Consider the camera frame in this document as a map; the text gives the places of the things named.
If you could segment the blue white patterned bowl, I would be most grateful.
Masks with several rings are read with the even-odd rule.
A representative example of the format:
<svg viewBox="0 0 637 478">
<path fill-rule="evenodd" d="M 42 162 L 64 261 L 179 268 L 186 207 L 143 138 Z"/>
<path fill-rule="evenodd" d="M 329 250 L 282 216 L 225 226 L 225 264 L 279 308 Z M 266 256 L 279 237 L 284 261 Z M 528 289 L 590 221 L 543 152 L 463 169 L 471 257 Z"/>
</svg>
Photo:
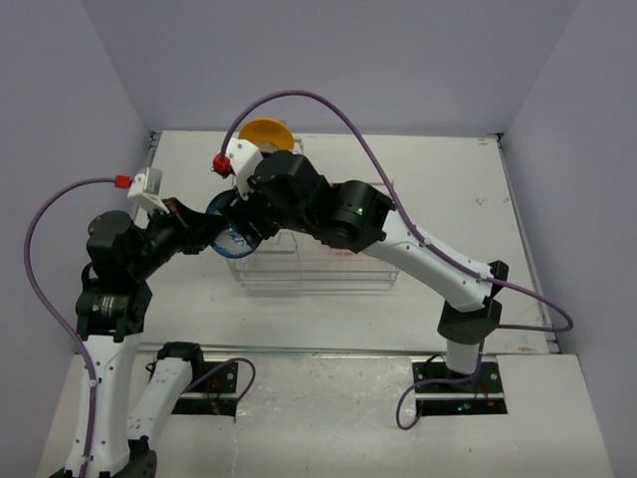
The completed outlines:
<svg viewBox="0 0 637 478">
<path fill-rule="evenodd" d="M 231 190 L 226 190 L 216 195 L 208 204 L 205 213 L 220 216 L 220 208 L 234 197 Z M 242 259 L 254 253 L 257 249 L 251 245 L 248 239 L 238 232 L 230 223 L 211 242 L 210 247 L 218 255 L 226 259 Z"/>
</svg>

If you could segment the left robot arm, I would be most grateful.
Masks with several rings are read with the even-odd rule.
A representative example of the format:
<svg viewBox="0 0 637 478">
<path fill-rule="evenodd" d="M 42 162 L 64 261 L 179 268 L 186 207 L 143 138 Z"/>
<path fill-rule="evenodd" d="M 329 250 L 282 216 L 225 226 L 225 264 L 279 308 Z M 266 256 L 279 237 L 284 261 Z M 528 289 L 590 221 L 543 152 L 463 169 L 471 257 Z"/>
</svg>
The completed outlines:
<svg viewBox="0 0 637 478">
<path fill-rule="evenodd" d="M 198 254 L 226 224 L 175 198 L 136 226 L 119 210 L 89 225 L 89 264 L 82 272 L 74 330 L 85 361 L 75 442 L 59 477 L 151 477 L 156 446 L 179 396 L 207 377 L 201 349 L 172 343 L 160 353 L 149 384 L 128 407 L 131 373 L 152 293 L 148 278 L 178 253 Z"/>
</svg>

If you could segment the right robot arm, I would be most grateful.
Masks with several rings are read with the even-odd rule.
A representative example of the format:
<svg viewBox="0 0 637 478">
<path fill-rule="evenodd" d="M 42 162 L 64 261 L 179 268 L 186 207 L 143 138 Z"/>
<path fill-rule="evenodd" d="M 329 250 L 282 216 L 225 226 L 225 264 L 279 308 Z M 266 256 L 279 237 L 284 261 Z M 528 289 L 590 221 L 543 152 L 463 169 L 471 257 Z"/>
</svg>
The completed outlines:
<svg viewBox="0 0 637 478">
<path fill-rule="evenodd" d="M 302 154 L 218 154 L 212 169 L 234 176 L 233 197 L 221 211 L 251 246 L 281 230 L 305 233 L 324 246 L 384 261 L 438 293 L 445 381 L 465 391 L 479 380 L 480 344 L 500 323 L 495 297 L 509 276 L 506 263 L 474 261 L 411 231 L 383 192 L 358 180 L 329 183 Z"/>
</svg>

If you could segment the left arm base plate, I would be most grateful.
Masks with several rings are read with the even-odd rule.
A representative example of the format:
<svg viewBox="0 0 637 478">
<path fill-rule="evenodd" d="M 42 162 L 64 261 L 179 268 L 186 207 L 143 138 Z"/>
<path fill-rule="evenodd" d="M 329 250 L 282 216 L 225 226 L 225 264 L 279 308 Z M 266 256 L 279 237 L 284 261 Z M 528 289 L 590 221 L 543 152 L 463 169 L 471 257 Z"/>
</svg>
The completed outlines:
<svg viewBox="0 0 637 478">
<path fill-rule="evenodd" d="M 234 417 L 237 409 L 238 368 L 236 363 L 229 364 L 182 394 L 172 414 Z"/>
</svg>

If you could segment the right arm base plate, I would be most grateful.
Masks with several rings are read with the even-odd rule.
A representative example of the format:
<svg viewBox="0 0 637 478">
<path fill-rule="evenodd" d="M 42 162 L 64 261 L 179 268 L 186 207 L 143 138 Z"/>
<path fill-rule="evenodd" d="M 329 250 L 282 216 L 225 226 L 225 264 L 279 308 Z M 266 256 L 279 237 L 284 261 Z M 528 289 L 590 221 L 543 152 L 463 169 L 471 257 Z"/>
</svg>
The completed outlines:
<svg viewBox="0 0 637 478">
<path fill-rule="evenodd" d="M 507 414 L 504 386 L 495 358 L 485 358 L 473 381 L 430 383 L 415 388 L 416 410 L 422 416 Z"/>
</svg>

